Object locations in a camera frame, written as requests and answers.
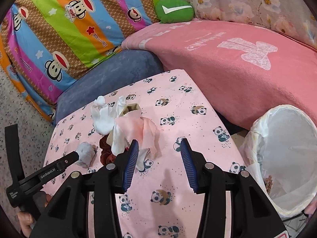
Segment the human hand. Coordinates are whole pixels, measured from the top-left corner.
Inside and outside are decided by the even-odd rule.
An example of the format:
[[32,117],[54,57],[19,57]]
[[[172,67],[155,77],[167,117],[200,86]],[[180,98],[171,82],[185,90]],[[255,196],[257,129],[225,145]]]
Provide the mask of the human hand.
[[[47,204],[50,202],[51,199],[52,199],[52,196],[49,194],[46,194],[46,201],[47,202],[45,202],[44,206],[47,206]],[[33,216],[30,213],[23,212],[23,211],[18,212],[17,216],[18,216],[18,219],[20,222],[21,231],[22,231],[23,235],[26,238],[29,238],[30,234],[32,232],[30,225],[33,224],[33,222],[34,222]]]

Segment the white check mark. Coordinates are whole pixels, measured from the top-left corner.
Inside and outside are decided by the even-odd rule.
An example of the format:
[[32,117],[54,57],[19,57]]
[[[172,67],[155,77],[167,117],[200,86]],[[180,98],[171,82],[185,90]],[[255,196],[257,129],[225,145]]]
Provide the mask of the white check mark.
[[185,5],[185,6],[178,6],[178,7],[173,7],[173,8],[166,8],[164,5],[162,5],[162,8],[163,8],[165,14],[168,14],[170,12],[178,11],[178,10],[181,10],[181,9],[184,9],[184,8],[191,8],[191,6],[190,5]]

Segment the red star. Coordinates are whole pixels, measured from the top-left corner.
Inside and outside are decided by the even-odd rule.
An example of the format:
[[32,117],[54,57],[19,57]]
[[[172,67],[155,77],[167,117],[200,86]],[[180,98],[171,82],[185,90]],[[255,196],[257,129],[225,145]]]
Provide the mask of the red star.
[[88,33],[88,35],[91,35],[92,33],[95,33],[95,27],[89,26],[88,29],[86,30],[86,32]]

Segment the blue-gray cushion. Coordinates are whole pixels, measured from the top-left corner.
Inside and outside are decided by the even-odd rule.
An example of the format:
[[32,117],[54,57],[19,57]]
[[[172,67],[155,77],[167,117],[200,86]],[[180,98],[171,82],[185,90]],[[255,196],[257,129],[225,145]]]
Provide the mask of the blue-gray cushion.
[[58,98],[54,122],[58,123],[98,96],[161,72],[163,66],[155,54],[124,50],[92,69]]

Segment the striped colorful blanket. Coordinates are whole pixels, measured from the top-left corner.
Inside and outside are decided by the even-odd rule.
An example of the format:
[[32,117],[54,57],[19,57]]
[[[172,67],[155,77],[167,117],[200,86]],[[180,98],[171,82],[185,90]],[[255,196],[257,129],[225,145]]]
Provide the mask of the striped colorful blanket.
[[157,22],[157,1],[16,0],[1,24],[0,58],[10,60],[0,63],[22,95],[52,120],[67,88],[120,52],[127,36]]

